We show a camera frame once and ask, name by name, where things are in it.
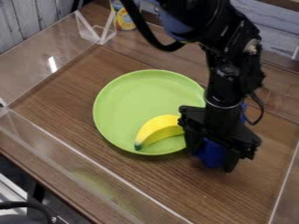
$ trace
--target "black cable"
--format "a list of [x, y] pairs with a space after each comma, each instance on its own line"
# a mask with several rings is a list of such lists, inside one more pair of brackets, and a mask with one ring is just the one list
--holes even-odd
[[244, 118], [246, 118], [246, 120], [247, 120], [247, 123], [248, 123], [250, 125], [255, 126], [255, 125], [259, 124], [260, 120], [263, 119], [263, 116], [264, 116], [264, 113], [266, 113], [266, 106], [264, 106], [263, 101], [259, 99], [259, 97], [258, 97], [258, 95], [256, 95], [255, 93], [252, 93], [252, 94], [250, 95], [250, 97], [251, 97], [251, 99], [255, 101], [256, 105], [258, 105], [259, 108], [260, 108], [260, 116], [259, 116], [259, 118], [252, 122], [252, 121], [248, 120], [248, 117], [247, 117], [247, 115], [246, 115], [246, 113], [244, 113], [244, 110], [242, 109], [240, 111], [242, 111], [242, 115], [244, 116]]
[[45, 215], [48, 224], [52, 224], [52, 217], [55, 217], [55, 215], [52, 215], [45, 206], [37, 203], [23, 201], [7, 201], [0, 203], [0, 210], [13, 209], [19, 207], [29, 207], [39, 210]]
[[172, 42], [170, 45], [163, 45], [162, 42], [155, 37], [145, 20], [140, 14], [140, 10], [136, 7], [135, 1], [132, 0], [120, 0], [123, 5], [125, 6], [125, 10], [128, 12], [129, 17], [132, 18], [135, 22], [135, 26], [137, 30], [140, 31], [141, 35], [144, 36], [144, 39], [148, 41], [148, 43], [156, 47], [158, 49], [166, 51], [166, 52], [174, 52], [178, 49], [180, 49], [184, 44], [179, 41]]

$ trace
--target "banana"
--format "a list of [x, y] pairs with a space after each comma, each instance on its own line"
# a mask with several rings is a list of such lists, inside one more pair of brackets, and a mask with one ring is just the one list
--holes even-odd
[[135, 139], [135, 149], [140, 151], [147, 145], [183, 134], [183, 127], [178, 124], [178, 115], [159, 115], [152, 118], [139, 130]]

